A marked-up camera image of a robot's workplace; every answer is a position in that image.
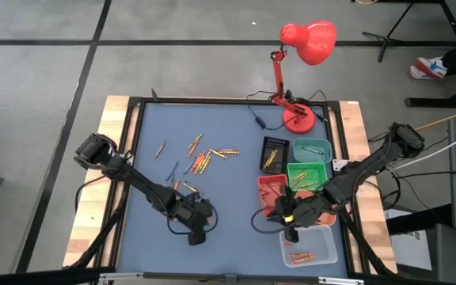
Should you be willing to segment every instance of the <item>plastic tray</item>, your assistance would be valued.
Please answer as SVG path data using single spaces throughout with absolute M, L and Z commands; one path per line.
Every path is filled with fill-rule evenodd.
M 302 147 L 322 152 L 316 154 L 312 151 L 304 150 Z M 296 139 L 293 142 L 293 158 L 296 162 L 323 162 L 332 161 L 332 145 L 325 139 Z
M 286 173 L 286 164 L 288 162 L 288 150 L 290 141 L 285 139 L 263 137 L 263 147 L 261 148 L 260 170 L 270 174 Z M 272 151 L 277 150 L 274 159 L 269 167 L 264 168 L 265 163 Z
M 297 192 L 295 195 L 295 198 L 307 198 L 314 196 L 314 194 L 311 191 L 300 191 Z M 336 222 L 336 216 L 329 214 L 329 213 L 323 213 L 320 215 L 320 217 L 317 219 L 316 224 L 318 225 L 325 225 L 325 226 L 331 226 Z
M 326 174 L 325 163 L 323 162 L 308 162 L 308 163 L 288 163 L 288 181 L 293 191 L 318 191 L 322 190 L 321 187 L 328 177 Z M 294 184 L 293 179 L 300 173 L 307 171 L 306 177 L 304 177 L 298 184 Z M 298 190 L 300 185 L 316 183 L 308 187 L 307 189 Z
M 329 226 L 310 226 L 308 228 L 299 228 L 297 243 L 290 243 L 284 239 L 284 232 L 279 233 L 279 242 L 283 261 L 289 268 L 301 266 L 331 264 L 337 262 L 336 246 L 333 243 L 332 230 Z M 289 254 L 312 253 L 314 258 L 299 264 L 292 264 L 293 260 L 299 257 L 289 257 Z
M 276 205 L 276 198 L 283 195 L 281 193 L 281 185 L 283 184 L 288 185 L 286 174 L 258 177 L 262 207 L 274 207 Z M 263 214 L 268 216 L 271 211 L 272 209 L 264 210 Z

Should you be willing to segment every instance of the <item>red desk lamp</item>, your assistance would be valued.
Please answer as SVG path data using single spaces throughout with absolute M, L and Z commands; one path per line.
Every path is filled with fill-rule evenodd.
M 313 21 L 306 26 L 285 24 L 281 29 L 283 44 L 297 48 L 298 56 L 311 66 L 322 63 L 332 53 L 336 43 L 336 27 L 328 21 Z M 276 95 L 272 101 L 284 107 L 283 123 L 286 129 L 295 134 L 304 134 L 313 129 L 314 113 L 303 104 L 292 104 L 284 98 L 283 73 L 281 61 L 287 50 L 281 48 L 271 53 L 274 63 Z

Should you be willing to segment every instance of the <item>concrete floor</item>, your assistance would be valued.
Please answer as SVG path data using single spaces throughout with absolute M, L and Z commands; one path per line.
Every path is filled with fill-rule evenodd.
M 448 1 L 456 17 L 456 1 Z M 103 1 L 0 3 L 0 38 L 91 39 Z M 404 4 L 360 6 L 348 0 L 206 1 L 114 0 L 101 38 L 276 40 L 288 21 L 333 21 L 338 40 L 366 40 L 362 31 L 386 33 Z M 403 40 L 453 40 L 439 6 L 415 5 L 395 37 Z M 73 97 L 87 47 L 0 46 L 0 273 L 10 272 L 52 150 Z M 268 54 L 275 47 L 99 47 L 71 131 L 58 180 L 29 270 L 60 268 L 74 219 L 74 191 L 85 172 L 74 150 L 97 129 L 107 95 L 244 97 L 272 90 Z M 360 101 L 367 135 L 393 121 L 420 126 L 456 110 L 406 108 L 405 97 L 448 97 L 456 77 L 444 82 L 416 81 L 409 65 L 417 56 L 446 49 L 389 49 L 377 63 L 377 48 L 339 47 L 320 66 L 302 63 L 294 52 L 283 62 L 285 87 L 308 97 L 321 89 L 329 100 Z M 428 142 L 446 136 L 446 126 L 425 133 Z M 412 166 L 401 174 L 448 169 L 447 154 Z M 395 186 L 379 177 L 384 193 Z M 450 201 L 448 177 L 410 179 L 430 207 Z M 401 206 L 422 210 L 404 186 Z

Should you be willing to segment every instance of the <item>person's foot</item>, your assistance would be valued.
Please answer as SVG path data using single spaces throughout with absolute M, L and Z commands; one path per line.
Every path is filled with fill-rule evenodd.
M 419 71 L 416 66 L 410 66 L 409 67 L 409 73 L 411 74 L 411 76 L 415 79 L 428 79 L 428 80 L 432 80 L 432 77 L 428 76 L 427 74 L 425 74 L 424 72 L 421 72 Z
M 443 79 L 448 69 L 443 66 L 440 57 L 435 59 L 418 58 L 415 62 L 416 69 L 425 73 L 433 79 Z

